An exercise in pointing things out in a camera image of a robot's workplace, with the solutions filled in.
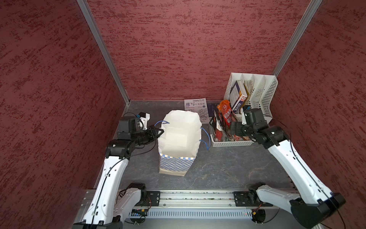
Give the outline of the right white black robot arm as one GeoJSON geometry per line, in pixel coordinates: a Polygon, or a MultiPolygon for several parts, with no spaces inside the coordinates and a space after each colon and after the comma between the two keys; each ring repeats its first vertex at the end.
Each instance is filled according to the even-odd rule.
{"type": "Polygon", "coordinates": [[[279,126],[269,126],[261,109],[242,112],[242,120],[233,122],[230,131],[236,136],[246,136],[262,145],[281,164],[298,190],[298,194],[274,189],[257,183],[248,190],[252,205],[272,204],[293,215],[296,221],[311,229],[339,212],[346,203],[340,193],[334,193],[301,158],[291,138],[279,126]]]}

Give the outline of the orange red condiment packet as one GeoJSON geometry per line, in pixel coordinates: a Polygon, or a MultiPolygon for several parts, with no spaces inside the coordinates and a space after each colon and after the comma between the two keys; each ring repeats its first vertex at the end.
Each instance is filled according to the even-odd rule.
{"type": "Polygon", "coordinates": [[[229,100],[223,100],[217,106],[218,111],[222,114],[224,121],[228,127],[232,122],[232,109],[229,100]]]}

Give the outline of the blue checkered paper bag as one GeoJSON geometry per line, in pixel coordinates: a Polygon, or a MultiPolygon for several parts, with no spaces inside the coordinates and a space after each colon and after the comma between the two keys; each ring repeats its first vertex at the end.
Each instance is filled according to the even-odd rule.
{"type": "Polygon", "coordinates": [[[200,144],[210,149],[210,135],[207,141],[202,139],[200,116],[192,111],[172,110],[160,124],[163,133],[158,137],[159,173],[183,177],[193,165],[200,144]]]}

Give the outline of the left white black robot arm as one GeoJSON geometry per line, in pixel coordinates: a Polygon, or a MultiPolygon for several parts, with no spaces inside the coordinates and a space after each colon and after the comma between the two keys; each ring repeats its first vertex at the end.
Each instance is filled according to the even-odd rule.
{"type": "Polygon", "coordinates": [[[142,183],[130,184],[121,198],[117,194],[133,151],[157,143],[164,133],[162,129],[149,126],[149,120],[150,114],[144,112],[128,113],[120,119],[116,135],[106,148],[95,195],[82,220],[73,224],[74,229],[122,229],[133,207],[147,198],[146,186],[142,183]]]}

